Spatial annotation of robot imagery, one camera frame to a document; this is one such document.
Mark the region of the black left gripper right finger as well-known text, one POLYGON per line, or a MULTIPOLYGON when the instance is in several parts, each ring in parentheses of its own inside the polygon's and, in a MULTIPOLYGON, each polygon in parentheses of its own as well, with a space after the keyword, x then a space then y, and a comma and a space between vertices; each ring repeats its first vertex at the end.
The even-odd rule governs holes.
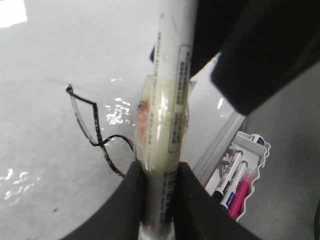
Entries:
POLYGON ((172 215, 177 240, 259 239, 221 209, 186 162, 178 165, 172 215))

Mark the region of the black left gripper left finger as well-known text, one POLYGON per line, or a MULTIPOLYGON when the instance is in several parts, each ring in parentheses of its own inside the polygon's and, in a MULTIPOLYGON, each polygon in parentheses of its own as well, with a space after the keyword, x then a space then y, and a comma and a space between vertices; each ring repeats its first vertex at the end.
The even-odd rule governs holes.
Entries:
POLYGON ((137 240, 144 196, 144 172, 140 163, 134 161, 122 182, 102 207, 62 239, 137 240))

